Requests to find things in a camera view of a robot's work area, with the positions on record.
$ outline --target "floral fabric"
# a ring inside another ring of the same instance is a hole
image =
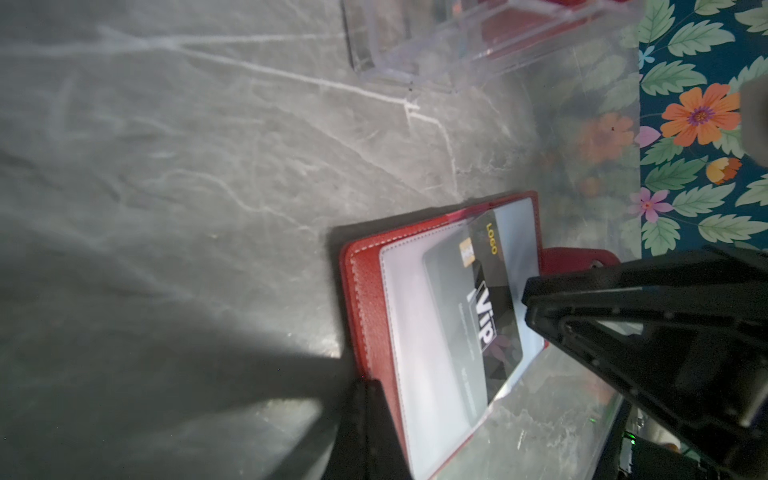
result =
[[[628,212],[643,257],[768,249],[768,169],[744,152],[739,113],[741,86],[768,74],[768,0],[647,0],[637,47],[642,188]]]

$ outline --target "purple flower center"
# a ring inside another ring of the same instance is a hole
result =
[[[706,124],[715,115],[715,111],[709,107],[699,107],[688,117],[688,123],[694,127]]]

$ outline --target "pink flower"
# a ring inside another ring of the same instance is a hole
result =
[[[669,190],[659,190],[653,196],[650,195],[650,190],[646,187],[640,189],[639,194],[632,194],[629,196],[634,202],[634,205],[630,205],[628,212],[632,215],[638,215],[642,217],[645,214],[645,220],[651,223],[656,223],[659,220],[660,212],[665,214],[671,212],[673,207],[669,204],[661,202],[669,195]]]

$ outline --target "card chip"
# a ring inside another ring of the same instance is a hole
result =
[[[472,239],[468,238],[458,245],[458,248],[462,251],[462,260],[464,261],[464,267],[472,265],[475,261],[475,249],[472,248]]]

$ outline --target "table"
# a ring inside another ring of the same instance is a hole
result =
[[[633,48],[447,96],[360,84],[336,0],[0,18],[0,461],[18,478],[318,478],[354,376],[336,253],[386,224],[366,222],[536,189],[545,246],[639,246],[620,229],[637,148],[589,147],[614,138],[587,120],[612,98],[637,126]],[[441,478],[588,468],[604,390],[554,350],[535,368]]]

